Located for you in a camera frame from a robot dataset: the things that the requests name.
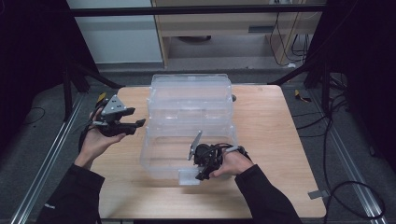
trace left hand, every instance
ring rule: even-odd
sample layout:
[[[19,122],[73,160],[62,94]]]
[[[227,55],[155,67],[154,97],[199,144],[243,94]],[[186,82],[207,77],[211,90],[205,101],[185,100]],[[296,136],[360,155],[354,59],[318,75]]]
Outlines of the left hand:
[[[99,109],[93,120],[96,120],[96,116],[101,112],[102,109]],[[102,135],[95,126],[91,125],[84,139],[84,143],[82,144],[81,152],[75,160],[75,165],[90,169],[93,160],[102,155],[108,147],[118,143],[125,136],[126,133],[121,133],[112,137],[106,137]]]

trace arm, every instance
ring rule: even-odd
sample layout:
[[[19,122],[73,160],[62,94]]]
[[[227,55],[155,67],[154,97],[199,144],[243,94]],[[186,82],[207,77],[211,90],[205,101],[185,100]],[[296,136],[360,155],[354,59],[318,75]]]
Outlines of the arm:
[[[224,152],[223,165],[210,176],[223,174],[236,175],[235,182],[255,223],[302,223],[289,199],[269,182],[257,164],[239,152]]]
[[[90,129],[81,152],[44,204],[36,223],[96,223],[99,218],[99,193],[105,179],[91,172],[90,168],[97,157],[124,136],[122,133],[105,137],[97,129]]]

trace black sleeve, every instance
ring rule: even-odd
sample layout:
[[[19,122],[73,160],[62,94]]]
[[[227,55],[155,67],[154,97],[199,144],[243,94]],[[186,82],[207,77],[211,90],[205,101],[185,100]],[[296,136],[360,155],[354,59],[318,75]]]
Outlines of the black sleeve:
[[[73,164],[44,204],[36,223],[96,223],[104,181],[102,176]]]
[[[289,199],[269,182],[257,164],[237,175],[235,182],[247,201],[254,223],[302,223]]]

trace stacked plastic boxes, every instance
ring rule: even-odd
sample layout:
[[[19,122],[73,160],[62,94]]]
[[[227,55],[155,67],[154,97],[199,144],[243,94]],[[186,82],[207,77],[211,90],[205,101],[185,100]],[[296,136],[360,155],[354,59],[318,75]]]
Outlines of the stacked plastic boxes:
[[[227,75],[155,75],[148,98],[148,126],[140,162],[151,177],[196,185],[188,161],[191,143],[237,145],[232,85]]]

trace light wood tabletop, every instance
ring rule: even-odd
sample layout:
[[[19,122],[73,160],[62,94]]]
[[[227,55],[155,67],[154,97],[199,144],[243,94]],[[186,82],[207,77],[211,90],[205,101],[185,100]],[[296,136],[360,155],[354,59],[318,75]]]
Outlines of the light wood tabletop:
[[[282,90],[278,86],[233,85],[233,94],[238,144],[290,199],[300,217],[323,217],[323,201],[311,200],[307,194],[318,186]],[[149,120],[149,87],[122,88],[118,96],[126,106],[135,108],[134,114],[121,122]],[[211,178],[199,186],[150,178],[139,163],[147,123],[93,163],[92,171],[106,178],[100,193],[101,218],[251,217],[233,177]]]

